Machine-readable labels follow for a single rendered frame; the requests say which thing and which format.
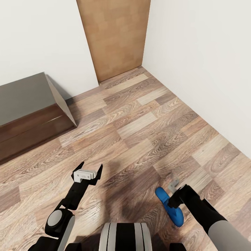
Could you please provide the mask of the robot trunk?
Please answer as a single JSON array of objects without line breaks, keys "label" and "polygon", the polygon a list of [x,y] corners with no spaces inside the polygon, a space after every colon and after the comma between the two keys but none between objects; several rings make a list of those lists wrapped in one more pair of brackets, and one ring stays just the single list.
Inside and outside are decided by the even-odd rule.
[{"label": "robot trunk", "polygon": [[146,223],[105,223],[99,251],[152,251]]}]

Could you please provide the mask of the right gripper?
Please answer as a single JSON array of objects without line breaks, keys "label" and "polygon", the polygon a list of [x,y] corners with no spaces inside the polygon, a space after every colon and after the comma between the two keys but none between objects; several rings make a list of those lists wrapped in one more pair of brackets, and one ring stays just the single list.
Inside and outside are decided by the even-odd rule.
[{"label": "right gripper", "polygon": [[177,191],[168,200],[169,202],[167,203],[167,205],[170,208],[174,207],[175,209],[177,209],[180,206],[180,204],[183,204],[181,201],[178,200],[178,197],[177,197],[177,192],[179,189],[177,189]]}]

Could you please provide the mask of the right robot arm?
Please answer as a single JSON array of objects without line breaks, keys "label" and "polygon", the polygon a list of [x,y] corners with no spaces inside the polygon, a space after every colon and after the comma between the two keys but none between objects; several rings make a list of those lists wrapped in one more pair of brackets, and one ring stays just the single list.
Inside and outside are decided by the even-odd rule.
[{"label": "right robot arm", "polygon": [[175,179],[168,186],[173,194],[167,203],[170,208],[177,209],[180,204],[185,204],[218,251],[251,251],[251,242],[219,214],[206,198],[201,200],[200,196],[187,184],[176,189],[179,183],[180,180]]}]

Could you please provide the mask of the sandal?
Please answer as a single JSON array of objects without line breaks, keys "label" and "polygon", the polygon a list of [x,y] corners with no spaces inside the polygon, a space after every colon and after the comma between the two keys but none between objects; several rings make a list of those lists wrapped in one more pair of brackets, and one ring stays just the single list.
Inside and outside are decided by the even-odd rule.
[{"label": "sandal", "polygon": [[184,224],[184,215],[182,213],[182,210],[180,207],[177,209],[170,208],[167,203],[169,202],[169,195],[165,192],[165,190],[162,187],[158,187],[156,190],[156,196],[160,199],[160,201],[163,203],[169,217],[171,218],[172,222],[177,226],[181,227]]}]

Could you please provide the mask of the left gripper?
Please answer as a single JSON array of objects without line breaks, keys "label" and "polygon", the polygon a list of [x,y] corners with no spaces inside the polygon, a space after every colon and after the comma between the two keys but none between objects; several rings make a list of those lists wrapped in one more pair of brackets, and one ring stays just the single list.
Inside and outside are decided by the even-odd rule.
[{"label": "left gripper", "polygon": [[[82,162],[72,173],[71,177],[74,180],[74,172],[77,171],[78,169],[81,169],[83,166],[84,162]],[[81,195],[81,197],[84,196],[88,185],[96,185],[97,181],[100,180],[101,178],[101,173],[102,173],[102,169],[103,169],[103,165],[100,166],[97,175],[94,179],[91,180],[87,180],[87,179],[82,179],[81,183],[79,182],[74,182],[73,185],[71,186],[71,188],[69,189],[69,191],[74,191],[78,194]]]}]

